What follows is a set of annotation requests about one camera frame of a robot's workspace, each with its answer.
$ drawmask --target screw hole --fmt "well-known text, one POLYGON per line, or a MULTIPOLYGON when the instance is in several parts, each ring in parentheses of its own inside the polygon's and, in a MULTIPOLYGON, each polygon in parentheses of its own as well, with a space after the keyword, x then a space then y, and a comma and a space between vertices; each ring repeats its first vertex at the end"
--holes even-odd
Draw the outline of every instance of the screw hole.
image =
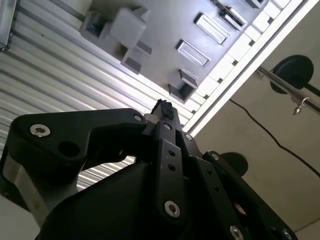
POLYGON ((176 167, 173 166, 172 164, 169 164, 169 165, 168 165, 168 168, 169 168, 171 171, 173 171, 173 172, 176 170, 176 167))
POLYGON ((168 130, 171 130, 171 129, 172 129, 172 127, 171 127, 168 123, 165 123, 165 124, 164 124, 164 127, 165 127, 166 129, 168 129, 168 130))
POLYGON ((142 121, 142 117, 140 117, 139 115, 134 115, 134 119, 141 122, 142 121))
POLYGON ((173 151, 171 151, 171 150, 169 150, 169 154, 170 154, 172 157, 176 156, 176 154, 175 154, 173 151))
POLYGON ((175 207, 174 205, 170 204, 170 205, 169 205, 169 209, 170 209, 170 211, 171 211, 173 214, 176 214, 176 213, 177 213, 177 209, 176 209, 176 207, 175 207))
POLYGON ((75 157, 80 153, 79 147, 70 141, 63 141, 58 146, 59 152, 69 158, 75 157))
POLYGON ((35 131, 40 134, 44 134, 46 132, 46 130, 43 127, 39 126, 35 128, 35 131))

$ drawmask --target black metal bracket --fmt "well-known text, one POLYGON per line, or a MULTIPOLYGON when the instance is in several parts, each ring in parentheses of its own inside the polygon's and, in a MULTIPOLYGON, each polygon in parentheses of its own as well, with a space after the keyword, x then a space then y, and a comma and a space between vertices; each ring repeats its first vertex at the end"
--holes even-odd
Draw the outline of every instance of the black metal bracket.
POLYGON ((202 155, 162 100, 145 117, 133 109, 18 117, 0 175, 1 193, 37 219, 38 240, 297 239, 219 154, 202 155), (134 164, 77 192, 80 171, 128 155, 134 164))

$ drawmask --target square ceiling mount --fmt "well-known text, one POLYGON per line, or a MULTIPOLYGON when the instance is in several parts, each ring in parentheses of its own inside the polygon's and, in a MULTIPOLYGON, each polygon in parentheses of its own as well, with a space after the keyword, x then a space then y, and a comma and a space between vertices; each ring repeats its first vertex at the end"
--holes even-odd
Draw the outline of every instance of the square ceiling mount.
POLYGON ((93 0, 81 34, 185 104, 267 3, 93 0), (95 37, 90 29, 96 15, 105 22, 103 34, 95 37), (138 43, 150 51, 141 51, 138 43), (180 77, 186 72, 191 84, 180 77))

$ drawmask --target silver bolt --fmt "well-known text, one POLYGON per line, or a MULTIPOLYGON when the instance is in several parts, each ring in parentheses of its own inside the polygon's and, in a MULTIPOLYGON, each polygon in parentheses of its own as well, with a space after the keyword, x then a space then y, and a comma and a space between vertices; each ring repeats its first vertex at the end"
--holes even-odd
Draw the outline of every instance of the silver bolt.
POLYGON ((185 137, 186 137, 189 141, 192 141, 192 136, 190 136, 189 134, 186 134, 185 137))
POLYGON ((43 137, 49 136, 51 131, 50 131, 50 128, 48 128, 45 125, 34 124, 30 127, 30 133, 39 138, 43 138, 43 137))
POLYGON ((211 156, 214 158, 214 160, 218 161, 219 160, 219 157, 217 154, 215 153, 212 153, 211 156))
POLYGON ((230 232, 235 240, 244 240, 244 236, 242 235, 242 232, 236 226, 231 226, 230 232))
POLYGON ((288 230, 283 229, 282 232, 283 232, 283 234, 285 235, 285 237, 286 237, 288 240, 292 240, 292 236, 290 235, 290 233, 288 232, 288 230))
POLYGON ((166 129, 168 129, 168 130, 171 130, 171 129, 172 129, 172 127, 171 127, 168 123, 165 123, 165 124, 164 124, 164 127, 165 127, 166 129))
POLYGON ((168 214, 170 217, 174 219, 177 219, 180 217, 180 208, 173 201, 166 201, 164 203, 164 210, 166 214, 168 214))
POLYGON ((140 117, 139 115, 134 115, 134 119, 141 122, 142 121, 142 117, 140 117))

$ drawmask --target corrugated metal wall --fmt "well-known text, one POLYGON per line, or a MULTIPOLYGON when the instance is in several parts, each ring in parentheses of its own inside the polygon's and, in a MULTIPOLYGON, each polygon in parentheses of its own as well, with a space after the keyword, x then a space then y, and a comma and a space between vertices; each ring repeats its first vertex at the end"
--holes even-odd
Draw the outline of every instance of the corrugated metal wall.
MULTIPOLYGON (((252 41, 268 28, 270 17, 281 12, 279 5, 271 2, 183 105, 81 37, 79 28, 90 3, 20 1, 11 47, 0 54, 0 155, 11 121, 24 114, 113 108, 134 108, 144 114, 158 99, 164 99, 173 103, 186 125, 219 87, 218 80, 233 70, 234 60, 241 61, 252 41)), ((83 172, 79 187, 85 188, 132 162, 133 158, 128 158, 83 172)))

